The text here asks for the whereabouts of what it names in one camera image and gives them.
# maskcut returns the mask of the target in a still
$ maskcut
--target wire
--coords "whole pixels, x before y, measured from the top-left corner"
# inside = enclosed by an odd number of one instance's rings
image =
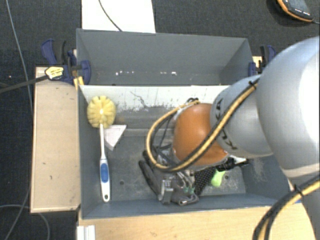
[[[21,208],[21,210],[23,209],[30,209],[29,206],[22,206],[20,204],[6,204],[6,205],[0,205],[0,209],[1,208]],[[47,229],[47,235],[46,235],[46,239],[49,240],[50,239],[50,227],[49,227],[49,223],[48,220],[46,219],[45,216],[43,216],[41,213],[38,213],[38,215],[42,218],[42,220],[45,223],[46,229]]]
[[[153,153],[152,153],[152,147],[150,145],[152,141],[152,136],[154,130],[157,128],[157,125],[163,122],[167,117],[174,115],[177,113],[177,111],[185,106],[195,105],[199,103],[199,101],[193,101],[187,104],[184,104],[182,106],[176,107],[175,109],[171,110],[161,118],[159,118],[155,123],[151,126],[147,137],[146,137],[146,153],[148,155],[148,158],[152,162],[152,164],[157,167],[161,171],[165,172],[177,172],[181,171],[190,165],[194,164],[198,159],[203,156],[206,151],[211,147],[213,142],[215,141],[216,137],[220,134],[222,131],[224,125],[228,122],[232,114],[236,111],[236,109],[242,104],[242,102],[257,88],[257,82],[259,81],[259,78],[256,79],[254,82],[251,82],[231,103],[231,105],[226,109],[223,116],[220,118],[220,120],[216,123],[216,125],[211,129],[208,136],[202,141],[202,143],[194,150],[192,151],[183,161],[181,161],[176,166],[165,166],[162,164],[157,163],[155,160]]]
[[[111,21],[111,23],[120,31],[122,32],[122,29],[120,27],[118,27],[118,25],[110,18],[110,16],[108,15],[108,13],[106,12],[105,8],[103,7],[101,0],[98,0],[99,4],[104,12],[104,14],[107,16],[107,18],[109,19],[109,21]]]
[[[283,212],[290,205],[294,204],[296,201],[300,200],[303,196],[306,196],[313,191],[319,189],[320,187],[320,176],[319,174],[312,179],[308,180],[306,183],[300,187],[296,187],[295,190],[286,194],[283,198],[277,201],[271,208],[268,210],[263,218],[260,220],[256,226],[252,240],[267,240],[269,239],[270,230],[272,224],[276,217]]]
[[[19,44],[19,41],[18,41],[18,37],[17,37],[17,33],[16,33],[14,21],[13,21],[13,19],[12,19],[12,15],[11,15],[11,11],[10,11],[10,6],[9,6],[8,0],[5,0],[5,3],[6,3],[6,8],[7,8],[7,10],[8,10],[8,14],[9,14],[10,23],[11,23],[11,27],[12,27],[14,39],[15,39],[15,42],[16,42],[16,46],[17,46],[17,48],[18,48],[19,55],[20,55],[20,58],[21,58],[21,62],[22,62],[22,67],[23,67],[23,71],[24,71],[25,80],[26,80],[26,81],[29,81],[28,74],[27,74],[27,69],[26,69],[26,64],[25,64],[25,60],[24,60],[24,57],[23,57],[22,52],[21,52],[21,47],[20,47],[20,44]],[[32,116],[32,118],[33,118],[33,115],[34,115],[33,102],[32,102],[32,96],[31,96],[31,89],[30,89],[30,86],[29,86],[29,85],[27,86],[27,89],[28,89],[28,96],[29,96],[31,116]]]
[[[21,83],[15,84],[15,85],[8,85],[7,87],[0,89],[0,94],[3,94],[5,92],[9,92],[9,91],[12,91],[12,90],[24,87],[24,86],[32,85],[32,84],[35,84],[35,83],[38,83],[38,82],[41,82],[41,81],[47,80],[47,79],[48,79],[48,77],[46,75],[43,75],[38,78],[31,79],[31,80],[28,80],[25,82],[21,82]]]

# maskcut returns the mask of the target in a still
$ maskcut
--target blue grip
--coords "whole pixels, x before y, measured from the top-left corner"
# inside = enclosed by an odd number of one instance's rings
[[[41,45],[42,56],[49,62],[50,66],[57,64],[53,43],[54,40],[50,38]]]
[[[109,180],[109,171],[108,171],[108,166],[106,163],[101,164],[100,167],[100,176],[101,176],[101,181],[103,183],[107,183]]]

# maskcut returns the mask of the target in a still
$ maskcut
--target gray bin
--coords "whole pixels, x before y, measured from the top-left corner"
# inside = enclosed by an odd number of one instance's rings
[[[141,49],[131,50],[133,42],[144,43],[144,46],[141,46]],[[120,47],[125,47],[126,44],[130,49],[115,52]],[[175,49],[179,50],[178,56],[168,52],[165,49],[166,45],[174,45]],[[189,58],[192,68],[188,68],[182,58],[196,50],[198,55],[202,54],[203,57],[193,57],[194,60]],[[190,96],[198,97],[201,102],[212,103],[217,95],[214,91],[220,92],[219,88],[226,87],[215,85],[233,84],[239,78],[247,76],[250,59],[246,56],[251,56],[251,52],[246,39],[79,29],[77,31],[77,53],[78,60],[90,60],[92,65],[90,84],[93,84],[81,86],[78,91],[81,214],[83,219],[270,206],[288,192],[287,178],[283,175],[274,157],[270,156],[256,159],[243,168],[228,171],[227,177],[222,180],[221,187],[207,187],[198,203],[184,207],[174,203],[163,205],[147,185],[138,166],[138,161],[143,159],[142,152],[145,149],[147,131],[157,118],[177,104],[185,102]],[[170,63],[174,67],[170,70],[176,72],[176,75],[162,74],[161,78],[156,70],[160,70],[161,62],[165,65],[163,67],[169,67],[169,56],[171,56]],[[120,72],[117,65],[122,65],[122,67],[131,65],[137,68],[140,65],[140,70],[147,73],[144,78],[140,78],[139,70],[135,68],[134,73],[119,76],[119,74],[116,75],[116,72]],[[154,67],[148,71],[147,66],[152,65]],[[192,86],[200,84],[201,80],[204,80],[202,86]],[[91,98],[100,95],[109,96],[115,101],[118,108],[115,124],[127,125],[116,148],[107,153],[111,179],[111,201],[109,203],[103,202],[100,190],[99,130],[92,128],[88,123],[86,113]]]

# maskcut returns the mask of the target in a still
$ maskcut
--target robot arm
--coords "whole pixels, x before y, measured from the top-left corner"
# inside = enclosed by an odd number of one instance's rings
[[[225,89],[213,103],[210,121],[249,81]],[[230,154],[256,158],[274,155],[293,185],[319,174],[319,37],[278,54],[261,75],[256,91],[233,114],[216,139]],[[303,198],[316,239],[320,239],[320,191]]]

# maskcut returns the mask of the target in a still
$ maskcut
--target black object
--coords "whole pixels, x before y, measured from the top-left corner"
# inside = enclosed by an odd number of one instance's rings
[[[215,173],[215,167],[209,167],[194,173],[194,193],[196,195],[201,195],[202,191],[211,181]]]
[[[288,11],[306,20],[313,20],[305,0],[282,0]]]

